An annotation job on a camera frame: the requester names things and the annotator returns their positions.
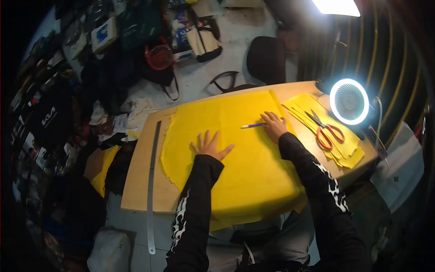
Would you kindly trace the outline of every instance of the yellow felt sheet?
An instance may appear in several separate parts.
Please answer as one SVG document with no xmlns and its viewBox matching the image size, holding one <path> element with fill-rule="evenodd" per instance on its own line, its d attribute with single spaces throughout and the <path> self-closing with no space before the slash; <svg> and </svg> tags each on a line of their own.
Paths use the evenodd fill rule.
<svg viewBox="0 0 435 272">
<path fill-rule="evenodd" d="M 106 195 L 105 184 L 106 184 L 107 171 L 109 170 L 109 167 L 112 164 L 113 159 L 115 159 L 115 155 L 120 148 L 121 147 L 119 145 L 115 145 L 112 146 L 111 148 L 104 150 L 103 167 L 101 169 L 101 172 L 90 181 L 90 184 L 93 186 L 93 188 L 103 198 Z"/>
<path fill-rule="evenodd" d="M 281 159 L 278 146 L 263 128 L 241 129 L 242 125 L 262 122 L 260 114 L 264 111 L 285 115 L 272 91 L 181 105 L 171 116 L 161 163 L 165 174 L 180 190 L 193 164 L 190 142 L 196 143 L 199 133 L 209 129 L 210 135 L 214 135 L 220 130 L 218 150 L 235 144 L 223 159 L 225 168 L 211 190 L 212 231 L 292 209 L 301 210 L 306 203 L 293 164 Z M 288 129 L 294 134 L 290 124 Z"/>
<path fill-rule="evenodd" d="M 317 113 L 323 123 L 331 124 L 341 129 L 345 135 L 344 143 L 339 143 L 328 130 L 323 130 L 333 144 L 331 151 L 323 150 L 323 152 L 326 157 L 333 159 L 338 166 L 352 169 L 364 157 L 364 151 L 359 146 L 359 138 L 349 128 L 330 117 L 328 110 L 313 96 L 300 94 L 289 99 L 283 105 L 289 110 L 291 115 L 308 127 L 314 134 L 317 134 L 318 125 L 305 113 L 312 114 L 311 110 Z"/>
</svg>

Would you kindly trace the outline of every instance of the wooden table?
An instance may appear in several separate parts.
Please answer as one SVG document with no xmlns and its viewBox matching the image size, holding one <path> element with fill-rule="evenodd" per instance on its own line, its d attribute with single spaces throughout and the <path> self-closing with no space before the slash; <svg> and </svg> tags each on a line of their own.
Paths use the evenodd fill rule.
<svg viewBox="0 0 435 272">
<path fill-rule="evenodd" d="M 278 100 L 281 103 L 301 93 L 309 93 L 316 97 L 322 94 L 316 88 L 315 81 L 304 81 L 262 86 L 221 94 L 214 97 L 208 97 L 198 101 L 258 91 L 268 91 L 271 89 L 275 92 Z M 318 100 L 325 108 L 330 110 L 329 96 L 322 95 Z M 150 173 L 151 153 L 156 125 L 158 121 L 161 121 L 154 166 L 153 211 L 159 213 L 175 213 L 180 191 L 175 184 L 171 183 L 169 178 L 164 175 L 160 163 L 160 155 L 164 137 L 171 122 L 170 116 L 176 111 L 177 107 L 171 107 L 169 109 L 155 112 L 148 116 L 128 169 L 121 208 L 136 211 L 147 210 L 148 175 Z M 354 169 L 338 167 L 333 160 L 327 159 L 325 157 L 323 151 L 319 148 L 316 142 L 315 135 L 311 132 L 311 130 L 309 130 L 305 125 L 303 125 L 289 113 L 287 113 L 287 116 L 299 140 L 302 142 L 305 148 L 308 149 L 330 171 L 332 176 L 338 180 L 341 188 L 345 188 L 357 177 L 359 177 L 366 170 L 369 163 L 372 162 L 377 156 L 372 144 L 366 138 L 364 141 L 360 141 L 360 146 L 365 152 L 365 156 L 354 167 Z"/>
</svg>

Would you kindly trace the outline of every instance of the red scissors handle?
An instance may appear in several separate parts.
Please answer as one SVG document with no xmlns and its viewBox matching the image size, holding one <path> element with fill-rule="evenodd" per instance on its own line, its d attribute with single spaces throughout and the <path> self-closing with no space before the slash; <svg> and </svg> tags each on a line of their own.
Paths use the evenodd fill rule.
<svg viewBox="0 0 435 272">
<path fill-rule="evenodd" d="M 326 141 L 328 142 L 329 146 L 325 145 L 324 142 L 322 142 L 322 140 L 320 139 L 320 134 L 323 135 L 323 137 L 326 139 Z M 324 149 L 326 150 L 332 150 L 332 141 L 331 139 L 326 136 L 326 134 L 323 132 L 322 127 L 318 127 L 317 128 L 317 141 L 319 142 L 320 146 L 322 146 Z"/>
<path fill-rule="evenodd" d="M 337 141 L 338 141 L 339 143 L 343 143 L 343 142 L 345 141 L 345 135 L 343 134 L 343 132 L 341 131 L 341 129 L 339 129 L 339 128 L 336 127 L 336 126 L 330 125 L 330 124 L 326 124 L 325 127 L 329 130 L 329 132 L 332 134 L 332 136 L 334 136 L 334 138 L 337 139 Z M 338 135 L 334 132 L 334 130 L 337 131 L 338 133 L 340 133 L 341 138 L 338 137 Z"/>
</svg>

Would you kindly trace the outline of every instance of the black jacket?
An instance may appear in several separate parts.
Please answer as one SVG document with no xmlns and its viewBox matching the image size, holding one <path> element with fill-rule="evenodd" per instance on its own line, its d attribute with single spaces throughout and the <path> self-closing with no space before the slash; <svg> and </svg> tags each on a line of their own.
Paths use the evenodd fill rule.
<svg viewBox="0 0 435 272">
<path fill-rule="evenodd" d="M 279 138 L 279 150 L 281 157 L 295 166 L 311 205 L 321 260 L 309 270 L 369 271 L 366 247 L 356 234 L 337 180 L 291 133 Z M 221 162 L 209 155 L 195 157 L 177 207 L 165 272 L 207 271 L 210 191 L 223 168 Z"/>
</svg>

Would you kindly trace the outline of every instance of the grey pants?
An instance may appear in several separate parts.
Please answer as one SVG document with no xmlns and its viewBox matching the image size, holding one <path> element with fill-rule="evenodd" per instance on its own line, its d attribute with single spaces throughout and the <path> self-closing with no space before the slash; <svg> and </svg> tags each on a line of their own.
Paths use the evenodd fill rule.
<svg viewBox="0 0 435 272">
<path fill-rule="evenodd" d="M 251 248 L 255 263 L 265 260 L 298 261 L 305 263 L 308 248 L 314 238 L 314 224 L 309 204 L 300 214 L 292 212 L 282 225 L 282 230 L 261 248 Z M 240 263 L 243 245 L 216 239 L 209 240 L 207 256 L 209 272 L 233 272 Z"/>
</svg>

